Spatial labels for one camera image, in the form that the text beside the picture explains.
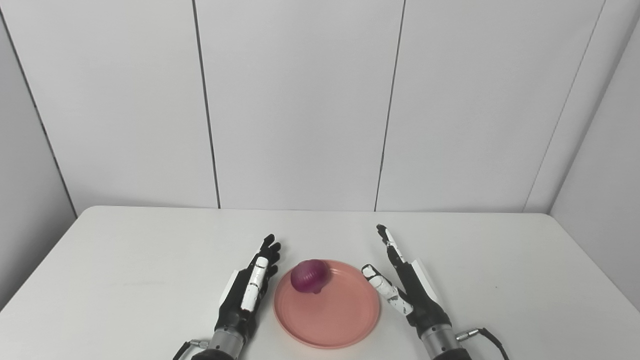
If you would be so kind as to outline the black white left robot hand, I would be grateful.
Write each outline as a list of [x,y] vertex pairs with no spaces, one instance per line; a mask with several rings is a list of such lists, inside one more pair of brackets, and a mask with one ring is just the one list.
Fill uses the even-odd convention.
[[[275,240],[274,234],[268,234],[253,259],[249,262],[249,265],[237,272],[224,301],[219,307],[218,319],[214,328],[216,331],[219,329],[234,330],[242,336],[245,342],[254,337],[258,328],[257,314],[261,301],[265,297],[272,276],[279,271],[277,262],[281,259],[281,248],[282,244]],[[262,282],[258,285],[259,289],[253,309],[243,309],[242,302],[259,258],[265,258],[268,264],[263,271]]]

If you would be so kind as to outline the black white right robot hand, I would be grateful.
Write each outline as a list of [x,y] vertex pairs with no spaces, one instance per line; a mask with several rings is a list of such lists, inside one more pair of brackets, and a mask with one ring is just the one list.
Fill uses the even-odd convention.
[[397,243],[388,228],[377,224],[377,233],[386,247],[387,258],[393,266],[403,289],[394,285],[383,276],[372,264],[361,268],[361,273],[375,291],[407,319],[411,327],[416,328],[418,337],[426,331],[440,325],[451,326],[450,317],[439,303],[430,297],[428,284],[423,273],[415,267],[416,262],[407,262],[402,256]]

